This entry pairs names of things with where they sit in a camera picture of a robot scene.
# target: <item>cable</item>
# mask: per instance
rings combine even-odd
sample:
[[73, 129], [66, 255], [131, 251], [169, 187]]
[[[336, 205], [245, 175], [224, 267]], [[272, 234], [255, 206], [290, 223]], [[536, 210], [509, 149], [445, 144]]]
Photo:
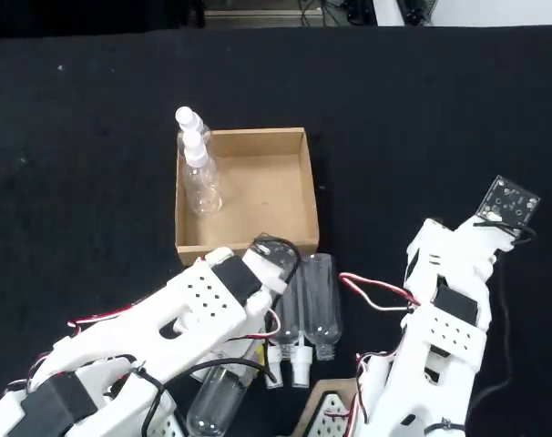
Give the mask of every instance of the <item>cable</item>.
[[115, 319], [120, 314], [130, 310], [132, 307], [134, 307], [135, 305], [137, 305], [141, 301], [142, 300], [137, 300], [136, 302], [131, 303], [130, 305], [127, 305], [125, 307], [122, 307], [119, 310], [114, 310], [114, 311], [110, 311], [110, 312], [104, 312], [102, 314], [94, 314], [92, 316], [86, 316], [86, 317], [81, 317], [79, 319], [69, 320], [67, 322], [67, 326], [69, 326], [70, 328], [75, 329], [74, 334], [72, 335], [72, 337], [76, 337], [82, 331], [82, 326], [81, 325], [90, 325], [90, 324], [93, 324], [93, 323], [98, 323], [99, 321]]
[[345, 285], [347, 285], [349, 288], [351, 288], [353, 291], [355, 291], [357, 294], [359, 294], [362, 298], [365, 299], [365, 301], [369, 304], [370, 307], [376, 309], [376, 310], [379, 310], [379, 311], [408, 311], [410, 309], [409, 306], [407, 307], [382, 307], [380, 305], [377, 305], [376, 303], [374, 303], [370, 298], [369, 296], [367, 295], [367, 293], [365, 293], [365, 291], [363, 291], [357, 284], [354, 283], [354, 281], [357, 281], [357, 282], [362, 282], [362, 283], [366, 283], [366, 284], [371, 284], [371, 285], [376, 285], [376, 286], [379, 286], [379, 287], [383, 287], [389, 291], [392, 291], [393, 293], [395, 294], [398, 294], [399, 296], [403, 297], [404, 299], [406, 299], [409, 303], [411, 304], [414, 304], [414, 305], [420, 305], [420, 302], [417, 301], [416, 298], [414, 298], [414, 296], [412, 296], [411, 293], [409, 293], [408, 291], [400, 288], [400, 287], [396, 287], [392, 284], [388, 284], [387, 282], [383, 282], [383, 281], [380, 281], [380, 280], [374, 280], [374, 279], [367, 279], [367, 278], [363, 278], [361, 276], [358, 276], [358, 275], [355, 275], [355, 274], [352, 274], [352, 273], [347, 273], [347, 272], [343, 272], [341, 274], [339, 274], [339, 279], [341, 280], [341, 282], [343, 282]]
[[242, 335], [240, 337], [234, 337], [233, 339], [229, 339], [228, 341], [232, 341], [232, 340], [267, 340], [270, 337], [273, 337], [274, 335], [276, 335], [278, 332], [280, 332], [280, 329], [282, 327], [280, 317], [278, 317], [278, 314], [276, 314], [276, 311], [273, 310], [272, 308], [268, 308], [268, 312], [270, 313], [270, 315], [272, 316], [274, 321], [276, 321], [276, 328], [274, 330], [272, 330], [271, 332], [265, 332], [265, 333], [261, 333], [261, 334]]
[[289, 272], [288, 276], [284, 280], [288, 284], [291, 281], [294, 274], [296, 273], [296, 270], [301, 265], [301, 262], [302, 262], [301, 252], [298, 250], [296, 245], [294, 243], [292, 243], [291, 241], [289, 241], [287, 239], [281, 239], [280, 237], [273, 237], [272, 235], [268, 235], [268, 234], [262, 234], [262, 235], [256, 237], [252, 241], [251, 244], [254, 245], [256, 243], [262, 243], [262, 242], [263, 243], [280, 243], [280, 244], [288, 247], [288, 249], [292, 250], [292, 252], [294, 252], [294, 257], [296, 258], [296, 260], [294, 261], [294, 265], [292, 266], [291, 271]]
[[322, 27], [327, 26], [327, 15], [325, 13], [325, 10], [326, 10], [325, 4], [326, 4], [325, 0], [321, 0]]
[[442, 419], [439, 423], [433, 423], [430, 426], [424, 428], [424, 435], [428, 435], [432, 431], [437, 430], [456, 430], [456, 431], [465, 431], [465, 426], [460, 423], [452, 423], [447, 419]]
[[499, 257], [498, 262], [498, 299], [501, 310], [503, 311], [503, 320], [505, 323], [503, 333], [503, 352], [505, 354], [506, 361], [506, 377], [498, 384], [485, 387], [474, 397], [474, 399], [470, 403], [470, 406], [468, 407], [468, 413], [466, 414], [467, 422], [470, 421], [470, 416], [472, 415], [473, 411], [482, 401], [485, 400], [485, 398], [496, 391], [504, 389], [507, 385], [511, 383], [511, 380], [513, 378], [513, 363], [511, 361], [511, 319], [509, 316], [509, 308], [506, 305], [503, 257]]
[[298, 0], [298, 7], [301, 10], [301, 24], [307, 27], [312, 27], [308, 18], [306, 17], [306, 11], [312, 6], [315, 0], [311, 0], [305, 7], [302, 7], [302, 0]]
[[529, 226], [524, 225], [510, 225], [508, 223], [505, 223], [504, 221], [493, 221], [493, 220], [485, 220], [485, 221], [479, 221], [474, 224], [477, 228], [498, 228], [501, 230], [520, 230], [521, 232], [525, 232], [527, 237], [525, 239], [516, 239], [513, 241], [513, 246], [520, 246], [522, 244], [526, 244], [530, 241], [533, 241], [537, 239], [537, 233], [531, 229]]
[[[261, 364], [257, 363], [256, 361], [252, 360], [246, 360], [245, 358], [220, 358], [217, 360], [211, 360], [211, 361], [205, 361], [201, 362], [199, 364], [195, 364], [194, 366], [186, 369], [185, 371], [182, 371], [179, 373], [174, 379], [182, 378], [184, 376], [190, 375], [191, 373], [194, 373], [196, 371], [200, 371], [202, 369], [207, 369], [209, 367], [216, 367], [221, 366], [224, 364], [241, 364], [243, 366], [253, 367], [254, 369], [257, 369], [258, 371], [263, 371], [268, 378], [272, 382], [276, 382], [276, 377], [273, 375], [273, 373], [266, 367], [262, 366]], [[141, 437], [148, 437], [148, 427], [150, 426], [150, 423], [152, 422], [152, 418], [155, 416], [155, 412], [157, 412], [157, 408], [160, 405], [160, 400], [163, 396], [163, 393], [165, 392], [165, 385], [158, 381], [157, 379], [153, 378], [152, 376], [148, 375], [147, 372], [142, 369], [138, 368], [134, 373], [137, 374], [140, 378], [150, 382], [157, 388], [157, 394], [155, 395], [152, 403], [150, 404], [150, 408], [148, 409], [147, 416], [145, 417], [145, 420], [142, 422], [142, 427], [140, 429], [140, 435]]]
[[349, 410], [349, 421], [347, 421], [347, 427], [345, 428], [345, 433], [342, 437], [351, 437], [353, 434], [353, 426], [355, 425], [355, 417], [357, 416], [357, 396], [353, 396], [353, 401], [351, 402], [351, 409]]

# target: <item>black wire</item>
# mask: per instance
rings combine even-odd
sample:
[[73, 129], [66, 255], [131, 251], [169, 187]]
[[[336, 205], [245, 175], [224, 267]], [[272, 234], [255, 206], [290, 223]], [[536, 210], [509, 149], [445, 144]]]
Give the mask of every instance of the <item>black wire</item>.
[[301, 262], [302, 262], [301, 252], [298, 250], [296, 245], [288, 239], [282, 239], [280, 237], [273, 237], [272, 235], [268, 235], [268, 234], [260, 235], [259, 237], [256, 237], [253, 240], [252, 244], [255, 244], [257, 242], [280, 243], [280, 244], [283, 244], [284, 246], [287, 246], [290, 250], [292, 250], [294, 252], [294, 256], [296, 257], [296, 261], [294, 261], [294, 265], [292, 266], [292, 270], [290, 271], [290, 273], [288, 274], [288, 276], [284, 280], [288, 284], [291, 281], [294, 274], [296, 273], [296, 270], [300, 267]]
[[324, 12], [326, 9], [325, 0], [321, 0], [321, 13], [322, 13], [322, 27], [327, 26], [327, 15]]
[[442, 419], [441, 422], [433, 423], [432, 425], [424, 428], [424, 435], [428, 435], [430, 432], [437, 430], [465, 431], [465, 426], [460, 423], [451, 423], [447, 419]]
[[505, 272], [504, 272], [504, 261], [503, 257], [499, 257], [498, 265], [498, 300], [501, 310], [503, 311], [503, 320], [504, 320], [504, 334], [503, 334], [503, 352], [505, 354], [506, 361], [506, 377], [499, 382], [498, 384], [485, 387], [480, 391], [474, 399], [470, 402], [468, 407], [468, 413], [466, 415], [466, 421], [470, 420], [470, 416], [476, 407], [488, 396], [493, 394], [496, 391], [504, 389], [511, 383], [513, 379], [513, 365], [511, 361], [511, 318], [509, 316], [509, 308], [506, 305], [505, 297]]
[[537, 238], [537, 233], [531, 229], [529, 226], [524, 225], [510, 225], [508, 223], [505, 223], [504, 221], [480, 221], [478, 223], [475, 223], [477, 228], [498, 228], [501, 230], [520, 230], [521, 232], [525, 232], [527, 234], [527, 237], [525, 239], [516, 239], [513, 241], [513, 246], [520, 246], [522, 244], [526, 244], [529, 241], [533, 241]]
[[[200, 371], [202, 369], [207, 369], [209, 367], [217, 367], [223, 364], [241, 364], [242, 366], [252, 367], [254, 369], [257, 369], [258, 371], [263, 371], [264, 374], [266, 374], [266, 376], [268, 376], [268, 378], [270, 378], [272, 382], [276, 382], [276, 377], [268, 369], [267, 366], [265, 365], [262, 366], [256, 361], [246, 360], [245, 358], [220, 358], [217, 360], [201, 362], [199, 364], [195, 364], [194, 366], [186, 369], [185, 371], [182, 371], [179, 375], [175, 377], [175, 379], [182, 378], [184, 376], [190, 375], [191, 373]], [[143, 368], [135, 369], [133, 370], [133, 373], [136, 373], [137, 376], [150, 382], [152, 385], [154, 385], [157, 388], [157, 394], [155, 395], [152, 403], [150, 404], [150, 408], [148, 409], [147, 416], [145, 417], [145, 420], [142, 422], [142, 427], [140, 429], [140, 435], [142, 437], [148, 437], [148, 427], [152, 422], [152, 418], [155, 416], [155, 412], [157, 412], [157, 408], [160, 405], [160, 400], [166, 389], [165, 389], [165, 385], [162, 382], [150, 376]]]
[[312, 27], [311, 23], [309, 22], [308, 18], [306, 17], [306, 11], [309, 10], [309, 8], [312, 6], [312, 4], [315, 2], [315, 0], [311, 0], [306, 7], [302, 7], [301, 0], [298, 0], [298, 7], [301, 10], [301, 24], [306, 25], [307, 27]]

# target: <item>circuit board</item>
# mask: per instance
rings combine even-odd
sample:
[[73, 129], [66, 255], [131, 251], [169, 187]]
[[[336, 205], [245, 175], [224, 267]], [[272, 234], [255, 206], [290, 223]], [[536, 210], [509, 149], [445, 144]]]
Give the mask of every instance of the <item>circuit board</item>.
[[[476, 215], [484, 220], [502, 221], [511, 227], [524, 227], [533, 217], [541, 198], [510, 180], [497, 176]], [[519, 229], [506, 229], [518, 236]]]

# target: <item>red wire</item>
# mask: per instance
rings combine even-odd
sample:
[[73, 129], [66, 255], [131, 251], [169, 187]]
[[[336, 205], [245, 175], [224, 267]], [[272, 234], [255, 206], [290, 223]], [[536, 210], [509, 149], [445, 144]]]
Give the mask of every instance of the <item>red wire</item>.
[[344, 279], [348, 279], [350, 281], [361, 282], [363, 284], [376, 285], [378, 287], [382, 287], [386, 290], [389, 290], [389, 291], [397, 294], [398, 296], [402, 296], [403, 298], [405, 298], [409, 302], [413, 303], [414, 305], [417, 305], [417, 306], [420, 305], [420, 302], [414, 296], [412, 296], [410, 293], [408, 293], [406, 290], [402, 289], [401, 287], [397, 287], [395, 285], [388, 284], [387, 282], [383, 282], [381, 280], [375, 280], [375, 279], [368, 279], [368, 278], [364, 278], [364, 277], [359, 276], [359, 275], [355, 275], [355, 274], [352, 274], [352, 273], [346, 273], [346, 272], [339, 274], [339, 278], [341, 280], [343, 280], [343, 282], [344, 282]]

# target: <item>white plastic part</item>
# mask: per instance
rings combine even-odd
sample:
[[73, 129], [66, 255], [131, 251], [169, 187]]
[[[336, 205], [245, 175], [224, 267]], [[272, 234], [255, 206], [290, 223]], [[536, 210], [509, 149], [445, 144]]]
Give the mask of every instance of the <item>white plastic part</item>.
[[311, 385], [312, 347], [304, 346], [302, 340], [292, 348], [292, 387], [308, 389]]
[[151, 437], [184, 437], [183, 431], [173, 414], [162, 421], [160, 426], [150, 429], [148, 435]]
[[336, 393], [327, 394], [321, 408], [314, 415], [307, 437], [343, 437], [347, 428], [346, 417], [332, 417], [328, 414], [346, 414], [347, 409]]
[[[367, 359], [366, 364], [363, 366], [363, 372], [359, 377], [358, 383], [361, 385], [363, 405], [365, 405], [369, 417], [371, 417], [371, 414], [377, 405], [377, 401], [383, 392], [383, 387], [387, 381], [387, 374], [389, 372], [391, 362], [392, 357], [372, 355]], [[364, 415], [363, 412], [359, 410], [354, 426], [363, 426], [363, 424]]]
[[111, 387], [120, 375], [128, 373], [131, 369], [130, 361], [126, 358], [114, 360], [98, 360], [76, 371], [76, 376], [84, 385], [87, 394], [98, 408], [107, 404], [108, 398], [104, 396], [108, 387]]
[[[491, 321], [486, 281], [493, 273], [497, 251], [513, 249], [515, 239], [501, 229], [474, 226], [480, 221], [473, 216], [452, 231], [428, 219], [408, 247], [404, 287], [421, 306], [403, 319], [404, 337], [387, 383], [377, 400], [365, 403], [370, 420], [365, 424], [360, 412], [356, 437], [393, 437], [403, 431], [400, 424], [411, 413], [416, 416], [416, 424], [408, 427], [410, 432], [442, 419], [465, 423]], [[445, 279], [451, 290], [477, 303], [476, 326], [434, 306], [439, 278]], [[449, 355], [437, 356], [431, 350], [433, 346]], [[439, 373], [438, 383], [426, 376], [426, 368]], [[463, 434], [435, 431], [436, 435], [444, 432]]]
[[282, 354], [280, 350], [280, 346], [269, 346], [268, 347], [268, 368], [276, 378], [276, 381], [272, 381], [267, 376], [265, 377], [266, 380], [266, 388], [268, 389], [279, 389], [283, 384], [282, 382], [282, 370], [281, 370], [281, 361], [282, 361]]
[[288, 287], [286, 282], [280, 279], [282, 270], [253, 250], [246, 251], [242, 259], [261, 283], [270, 290], [282, 294]]
[[180, 107], [177, 109], [175, 119], [183, 132], [187, 132], [188, 130], [196, 130], [200, 134], [203, 132], [203, 120], [190, 107]]
[[[192, 312], [198, 323], [176, 339], [161, 337], [160, 328], [185, 312]], [[148, 374], [166, 383], [232, 337], [245, 320], [245, 310], [210, 266], [198, 262], [117, 318], [99, 322], [60, 343], [33, 377], [32, 390], [52, 374], [123, 354], [144, 362]], [[67, 436], [124, 435], [128, 423], [146, 413], [155, 392], [152, 384], [132, 374], [114, 401]]]
[[23, 419], [25, 412], [21, 401], [25, 390], [8, 391], [0, 400], [0, 437], [5, 437]]
[[185, 160], [187, 164], [194, 168], [203, 167], [210, 159], [205, 147], [203, 137], [196, 130], [187, 130], [183, 134], [183, 143], [185, 144]]

